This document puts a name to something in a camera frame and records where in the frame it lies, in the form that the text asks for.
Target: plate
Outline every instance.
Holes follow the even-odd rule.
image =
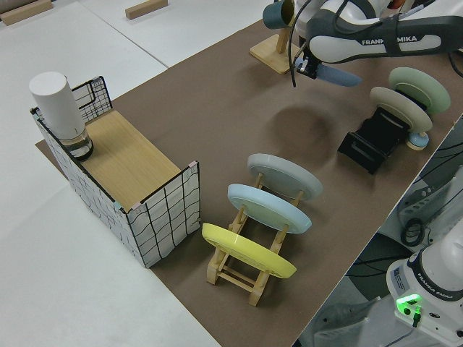
[[[397,67],[389,74],[389,85],[426,106],[426,113],[444,112],[450,107],[446,88],[429,74],[411,67]]]
[[[304,192],[302,200],[310,200],[323,191],[321,182],[301,166],[269,154],[252,154],[247,159],[247,168],[252,175],[263,175],[263,186],[275,193],[295,199]]]
[[[370,99],[378,106],[407,123],[410,132],[426,132],[433,127],[429,116],[406,96],[384,87],[374,87]]]
[[[302,234],[312,221],[297,207],[269,192],[245,186],[230,184],[228,197],[238,210],[244,206],[245,215],[276,230],[288,226],[289,234]]]
[[[219,226],[204,223],[203,237],[232,257],[273,276],[288,278],[296,272],[296,267],[277,253]]]

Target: brown tabletop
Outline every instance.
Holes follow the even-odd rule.
[[[288,235],[281,255],[297,267],[271,278],[258,307],[224,280],[206,282],[213,247],[200,231],[186,238],[153,272],[222,346],[290,346],[371,240],[463,110],[458,77],[446,56],[363,59],[339,65],[358,74],[357,87],[280,75],[249,54],[273,33],[258,22],[194,55],[114,101],[114,107],[177,166],[200,162],[203,222],[227,227],[236,214],[229,184],[251,184],[247,157],[291,160],[324,185],[300,208],[312,219],[305,234]],[[370,175],[337,152],[348,131],[373,115],[372,87],[388,87],[394,67],[414,67],[439,80],[452,106],[434,117],[421,152],[400,145]],[[243,235],[270,245],[274,232],[249,223]]]

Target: franka emika robot arm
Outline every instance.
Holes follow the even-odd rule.
[[[292,65],[297,72],[313,79],[353,86],[361,79],[322,63],[451,53],[463,47],[461,0],[428,0],[408,12],[389,17],[381,17],[381,13],[391,0],[295,0],[295,3],[294,28],[305,42],[297,54],[304,52],[304,58],[297,57]]]
[[[387,273],[397,318],[445,346],[463,346],[463,219]]]

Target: white table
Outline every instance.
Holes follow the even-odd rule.
[[[143,0],[80,0],[90,11],[171,67],[262,19],[269,0],[169,0],[162,9],[128,20]]]
[[[78,1],[0,23],[0,346],[217,346],[35,147],[36,74],[97,75],[112,98],[166,69]]]

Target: wire mesh basket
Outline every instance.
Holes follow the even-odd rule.
[[[104,78],[72,89],[87,123],[112,109]],[[39,108],[30,110],[71,187],[144,267],[166,257],[200,227],[200,172],[194,161],[126,211],[71,155],[47,127]]]

